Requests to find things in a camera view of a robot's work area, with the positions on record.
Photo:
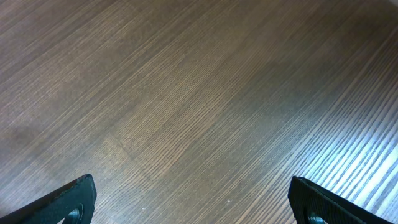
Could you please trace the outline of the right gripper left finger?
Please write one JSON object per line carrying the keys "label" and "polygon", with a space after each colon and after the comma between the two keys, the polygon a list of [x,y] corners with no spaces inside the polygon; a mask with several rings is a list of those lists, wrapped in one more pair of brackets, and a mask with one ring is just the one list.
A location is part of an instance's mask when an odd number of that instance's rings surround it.
{"label": "right gripper left finger", "polygon": [[85,174],[38,200],[1,218],[1,223],[86,223],[95,211],[96,187]]}

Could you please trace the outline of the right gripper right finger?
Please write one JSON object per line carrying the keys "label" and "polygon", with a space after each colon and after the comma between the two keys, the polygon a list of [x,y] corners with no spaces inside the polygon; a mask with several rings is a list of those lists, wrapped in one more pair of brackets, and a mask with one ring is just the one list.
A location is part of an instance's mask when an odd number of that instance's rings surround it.
{"label": "right gripper right finger", "polygon": [[292,177],[288,199],[299,224],[391,224],[304,177]]}

